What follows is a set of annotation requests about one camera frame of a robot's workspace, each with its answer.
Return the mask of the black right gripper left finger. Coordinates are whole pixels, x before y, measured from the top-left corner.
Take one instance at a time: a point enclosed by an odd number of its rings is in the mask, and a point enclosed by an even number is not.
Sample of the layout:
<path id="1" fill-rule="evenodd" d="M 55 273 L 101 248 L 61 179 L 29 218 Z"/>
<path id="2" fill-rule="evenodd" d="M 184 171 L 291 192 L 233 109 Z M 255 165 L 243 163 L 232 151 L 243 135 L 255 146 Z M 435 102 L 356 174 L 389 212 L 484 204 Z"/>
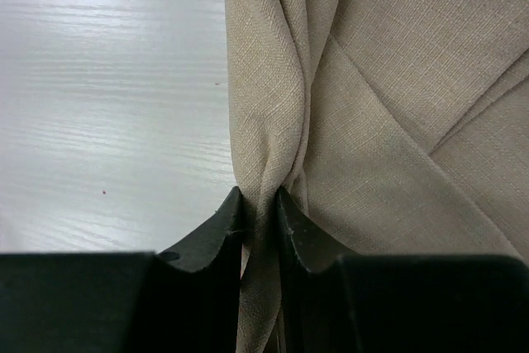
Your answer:
<path id="1" fill-rule="evenodd" d="M 233 352 L 243 206 L 216 212 L 160 253 L 1 257 L 4 352 Z"/>

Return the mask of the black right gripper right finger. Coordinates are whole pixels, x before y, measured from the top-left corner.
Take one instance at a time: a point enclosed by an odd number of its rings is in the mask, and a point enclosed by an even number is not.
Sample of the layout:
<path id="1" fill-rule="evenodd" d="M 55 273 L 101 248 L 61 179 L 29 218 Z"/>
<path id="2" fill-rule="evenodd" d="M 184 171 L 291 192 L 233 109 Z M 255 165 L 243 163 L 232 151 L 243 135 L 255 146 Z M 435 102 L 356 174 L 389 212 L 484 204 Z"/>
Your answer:
<path id="1" fill-rule="evenodd" d="M 505 255 L 360 255 L 275 196 L 288 352 L 525 352 L 528 268 Z"/>

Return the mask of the beige cloth napkin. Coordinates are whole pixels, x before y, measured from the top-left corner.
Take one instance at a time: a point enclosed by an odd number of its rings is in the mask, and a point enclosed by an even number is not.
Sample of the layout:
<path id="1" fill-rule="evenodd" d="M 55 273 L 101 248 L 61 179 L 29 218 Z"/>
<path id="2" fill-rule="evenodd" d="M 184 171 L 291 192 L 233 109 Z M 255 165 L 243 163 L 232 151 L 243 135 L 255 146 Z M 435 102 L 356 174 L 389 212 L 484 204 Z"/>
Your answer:
<path id="1" fill-rule="evenodd" d="M 528 257 L 528 0 L 225 0 L 236 349 L 282 317 L 273 200 L 362 254 Z"/>

